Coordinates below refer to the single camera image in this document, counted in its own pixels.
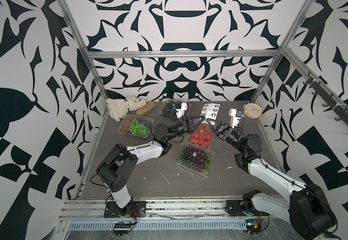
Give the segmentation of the white fruit sticker sheet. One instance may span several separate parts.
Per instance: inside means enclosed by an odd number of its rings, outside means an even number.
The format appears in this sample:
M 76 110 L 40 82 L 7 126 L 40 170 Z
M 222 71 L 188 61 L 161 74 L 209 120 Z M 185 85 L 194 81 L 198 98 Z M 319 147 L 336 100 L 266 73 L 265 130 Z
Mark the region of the white fruit sticker sheet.
M 205 120 L 203 121 L 203 124 L 207 124 L 207 119 L 211 120 L 216 120 L 218 112 L 220 110 L 220 104 L 215 104 L 215 103 L 209 103 L 209 104 L 204 104 L 201 115 L 205 116 Z

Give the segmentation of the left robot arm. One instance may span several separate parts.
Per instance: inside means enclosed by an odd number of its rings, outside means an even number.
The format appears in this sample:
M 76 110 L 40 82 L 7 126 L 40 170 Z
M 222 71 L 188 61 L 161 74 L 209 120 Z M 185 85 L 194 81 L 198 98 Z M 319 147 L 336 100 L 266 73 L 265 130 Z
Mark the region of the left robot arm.
M 172 126 L 160 123 L 152 132 L 152 141 L 131 147 L 116 144 L 111 149 L 97 167 L 95 175 L 102 180 L 115 206 L 123 215 L 132 209 L 133 199 L 127 189 L 127 183 L 135 166 L 165 156 L 172 147 L 169 141 L 186 133 L 194 133 L 205 119 L 205 116 L 184 116 Z

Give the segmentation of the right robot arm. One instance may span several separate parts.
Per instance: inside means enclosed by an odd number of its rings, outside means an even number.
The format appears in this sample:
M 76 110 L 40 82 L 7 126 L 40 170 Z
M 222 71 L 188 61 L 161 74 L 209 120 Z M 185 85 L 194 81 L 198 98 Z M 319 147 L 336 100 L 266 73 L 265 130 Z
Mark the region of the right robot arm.
M 212 125 L 216 137 L 238 151 L 235 162 L 240 169 L 281 195 L 275 198 L 259 190 L 243 195 L 241 209 L 246 215 L 264 212 L 277 217 L 306 240 L 312 240 L 330 228 L 338 228 L 337 218 L 323 190 L 316 184 L 307 185 L 287 176 L 262 159 L 259 136 L 244 135 L 221 121 L 207 119 L 207 123 Z

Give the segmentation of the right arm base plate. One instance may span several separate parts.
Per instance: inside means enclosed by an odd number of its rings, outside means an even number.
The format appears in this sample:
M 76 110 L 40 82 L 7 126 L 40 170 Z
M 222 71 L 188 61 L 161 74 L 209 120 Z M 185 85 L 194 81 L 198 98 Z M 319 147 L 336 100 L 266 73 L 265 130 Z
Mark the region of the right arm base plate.
M 225 206 L 225 212 L 230 217 L 268 217 L 269 214 L 260 212 L 254 208 L 250 199 L 243 200 L 227 200 Z

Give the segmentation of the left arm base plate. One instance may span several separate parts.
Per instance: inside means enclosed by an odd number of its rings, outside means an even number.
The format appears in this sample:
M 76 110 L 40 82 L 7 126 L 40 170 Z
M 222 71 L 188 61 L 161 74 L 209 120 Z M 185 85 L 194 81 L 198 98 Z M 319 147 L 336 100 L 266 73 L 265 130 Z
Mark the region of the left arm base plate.
M 104 218 L 143 217 L 146 213 L 146 204 L 146 201 L 131 201 L 124 208 L 120 208 L 115 202 L 107 202 Z

